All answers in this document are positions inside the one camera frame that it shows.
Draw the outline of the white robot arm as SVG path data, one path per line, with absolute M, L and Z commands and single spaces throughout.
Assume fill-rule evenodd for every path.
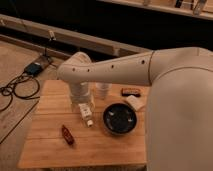
M 81 82 L 148 86 L 147 171 L 213 171 L 213 52 L 155 50 L 93 63 L 77 52 L 58 69 L 73 96 Z

